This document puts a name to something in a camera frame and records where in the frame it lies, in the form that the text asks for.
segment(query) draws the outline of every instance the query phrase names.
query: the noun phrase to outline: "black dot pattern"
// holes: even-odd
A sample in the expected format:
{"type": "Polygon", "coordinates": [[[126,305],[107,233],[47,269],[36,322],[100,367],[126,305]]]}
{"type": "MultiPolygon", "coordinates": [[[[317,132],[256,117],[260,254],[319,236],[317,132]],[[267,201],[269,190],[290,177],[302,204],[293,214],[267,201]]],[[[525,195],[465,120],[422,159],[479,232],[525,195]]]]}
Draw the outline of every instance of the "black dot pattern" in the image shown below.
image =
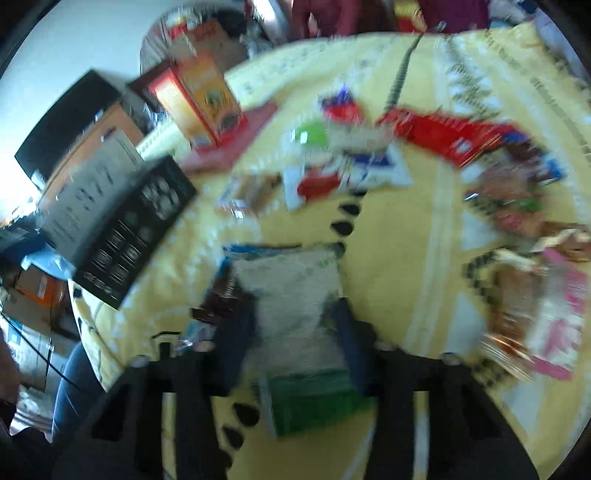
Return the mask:
{"type": "Polygon", "coordinates": [[[474,258],[462,269],[464,276],[470,283],[470,286],[474,288],[474,290],[476,290],[476,293],[478,293],[478,295],[481,296],[482,300],[485,301],[487,304],[494,303],[494,296],[492,295],[491,287],[487,285],[487,282],[480,278],[479,274],[480,269],[494,261],[494,258],[494,251],[487,252],[483,255],[474,258]]]}
{"type": "Polygon", "coordinates": [[[261,414],[256,407],[245,403],[235,403],[232,410],[238,421],[245,427],[254,427],[261,419],[261,414]]]}
{"type": "Polygon", "coordinates": [[[339,210],[353,216],[358,216],[361,213],[361,207],[353,203],[339,205],[339,210]]]}
{"type": "Polygon", "coordinates": [[[340,236],[349,236],[353,233],[353,224],[348,220],[337,220],[330,224],[330,227],[340,236]]]}
{"type": "Polygon", "coordinates": [[[242,433],[227,425],[222,427],[222,431],[234,449],[240,450],[242,448],[242,444],[244,443],[244,437],[242,433]]]}
{"type": "Polygon", "coordinates": [[[223,467],[226,470],[230,470],[232,467],[232,456],[225,450],[220,450],[220,458],[222,460],[223,467]]]}

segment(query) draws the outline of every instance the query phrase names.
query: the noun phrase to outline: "orange cardboard box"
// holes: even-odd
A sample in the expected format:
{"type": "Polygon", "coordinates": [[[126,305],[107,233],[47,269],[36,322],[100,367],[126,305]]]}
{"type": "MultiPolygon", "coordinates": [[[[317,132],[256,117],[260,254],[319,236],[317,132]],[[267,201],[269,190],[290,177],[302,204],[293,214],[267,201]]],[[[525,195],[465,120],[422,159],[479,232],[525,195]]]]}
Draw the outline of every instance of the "orange cardboard box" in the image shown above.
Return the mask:
{"type": "Polygon", "coordinates": [[[219,145],[243,121],[238,101],[209,54],[169,68],[150,91],[193,146],[219,145]]]}

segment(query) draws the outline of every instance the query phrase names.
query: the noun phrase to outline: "snack package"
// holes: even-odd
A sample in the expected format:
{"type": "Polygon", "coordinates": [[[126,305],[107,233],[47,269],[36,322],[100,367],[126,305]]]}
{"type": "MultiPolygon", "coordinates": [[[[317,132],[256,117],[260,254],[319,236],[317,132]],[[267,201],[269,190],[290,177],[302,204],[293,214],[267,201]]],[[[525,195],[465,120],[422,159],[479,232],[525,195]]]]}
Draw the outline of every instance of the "snack package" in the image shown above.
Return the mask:
{"type": "Polygon", "coordinates": [[[543,252],[546,248],[554,248],[571,262],[588,262],[591,260],[589,229],[579,223],[544,222],[541,238],[531,252],[543,252]]]}
{"type": "Polygon", "coordinates": [[[347,87],[341,88],[335,96],[322,99],[320,105],[324,117],[331,122],[360,125],[365,121],[361,107],[347,87]]]}
{"type": "Polygon", "coordinates": [[[511,124],[444,115],[419,115],[393,108],[377,125],[389,125],[396,135],[465,167],[482,153],[501,149],[500,163],[520,163],[537,183],[547,184],[564,177],[558,161],[532,138],[511,124]]]}
{"type": "Polygon", "coordinates": [[[502,134],[503,144],[491,154],[497,163],[519,165],[532,181],[540,185],[564,178],[558,160],[548,151],[535,145],[527,134],[508,124],[499,124],[498,130],[502,134]]]}
{"type": "Polygon", "coordinates": [[[534,361],[526,337],[539,317],[538,299],[543,290],[544,266],[529,258],[498,249],[494,272],[495,301],[488,332],[481,341],[487,357],[521,380],[531,379],[534,361]]]}
{"type": "Polygon", "coordinates": [[[556,250],[526,258],[495,251],[495,298],[482,339],[486,356],[521,380],[532,372],[559,380],[572,378],[589,277],[556,250]]]}
{"type": "Polygon", "coordinates": [[[589,277],[573,268],[555,250],[544,250],[547,279],[538,319],[526,346],[533,370],[558,380],[573,378],[585,323],[589,277]]]}
{"type": "Polygon", "coordinates": [[[216,210],[229,212],[237,218],[258,216],[280,183],[279,174],[233,177],[219,199],[216,210]]]}
{"type": "Polygon", "coordinates": [[[288,167],[283,173],[288,210],[335,193],[412,183],[406,163],[394,144],[385,153],[343,154],[321,165],[288,167]]]}
{"type": "Polygon", "coordinates": [[[190,309],[191,321],[174,347],[175,353],[198,348],[213,338],[220,323],[231,320],[240,309],[244,292],[236,282],[229,258],[224,258],[213,283],[197,308],[190,309]]]}
{"type": "Polygon", "coordinates": [[[388,126],[395,135],[442,155],[458,168],[468,165],[484,151],[502,144],[502,135],[496,124],[439,112],[420,115],[394,107],[382,115],[376,125],[388,126]]]}
{"type": "Polygon", "coordinates": [[[385,150],[394,135],[386,128],[342,125],[310,120],[291,132],[290,141],[305,149],[375,152],[385,150]]]}
{"type": "Polygon", "coordinates": [[[544,222],[543,188],[519,165],[489,168],[467,192],[465,200],[486,208],[495,226],[524,238],[538,238],[544,222]]]}

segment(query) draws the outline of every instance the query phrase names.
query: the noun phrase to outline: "wrapper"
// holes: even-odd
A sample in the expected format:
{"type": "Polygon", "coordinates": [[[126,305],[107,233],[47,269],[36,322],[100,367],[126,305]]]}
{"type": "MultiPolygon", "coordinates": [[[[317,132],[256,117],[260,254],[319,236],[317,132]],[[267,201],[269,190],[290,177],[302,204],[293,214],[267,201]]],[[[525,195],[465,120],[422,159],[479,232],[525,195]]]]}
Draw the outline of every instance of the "wrapper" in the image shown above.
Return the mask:
{"type": "Polygon", "coordinates": [[[331,122],[360,125],[365,121],[361,107],[347,87],[341,88],[337,95],[322,99],[320,105],[324,117],[331,122]]]}
{"type": "Polygon", "coordinates": [[[496,124],[440,112],[420,115],[408,109],[392,108],[376,125],[388,125],[397,136],[442,155],[458,168],[468,165],[484,151],[502,145],[502,135],[496,124]]]}
{"type": "Polygon", "coordinates": [[[283,173],[288,210],[336,193],[412,184],[394,144],[385,153],[340,155],[327,163],[288,167],[283,173]]]}
{"type": "Polygon", "coordinates": [[[573,378],[585,324],[589,277],[557,251],[544,250],[547,279],[538,321],[527,336],[533,370],[558,380],[573,378]]]}
{"type": "Polygon", "coordinates": [[[531,252],[542,252],[546,248],[554,248],[571,262],[588,262],[591,260],[589,229],[579,223],[544,222],[541,238],[531,252]]]}
{"type": "Polygon", "coordinates": [[[383,151],[393,138],[386,128],[339,125],[324,120],[307,121],[290,134],[290,141],[301,148],[333,152],[383,151]]]}
{"type": "Polygon", "coordinates": [[[280,183],[279,174],[233,177],[219,199],[216,210],[231,213],[237,218],[258,216],[280,183]]]}
{"type": "Polygon", "coordinates": [[[521,380],[531,373],[570,380],[584,328],[588,275],[556,250],[534,258],[495,252],[495,287],[486,356],[521,380]]]}
{"type": "Polygon", "coordinates": [[[544,222],[544,190],[516,164],[489,168],[468,189],[465,200],[485,208],[502,231],[537,239],[544,222]]]}

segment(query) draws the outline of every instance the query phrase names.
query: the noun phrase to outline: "person's leg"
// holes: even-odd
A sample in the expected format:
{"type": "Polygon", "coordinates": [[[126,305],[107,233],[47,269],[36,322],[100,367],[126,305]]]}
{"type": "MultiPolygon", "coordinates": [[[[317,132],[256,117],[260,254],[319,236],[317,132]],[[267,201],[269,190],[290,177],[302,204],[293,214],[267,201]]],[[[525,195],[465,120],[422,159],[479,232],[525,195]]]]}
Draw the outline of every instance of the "person's leg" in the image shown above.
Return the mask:
{"type": "Polygon", "coordinates": [[[51,434],[57,448],[67,445],[105,391],[96,379],[81,343],[76,345],[64,371],[72,383],[61,380],[57,390],[51,434]]]}

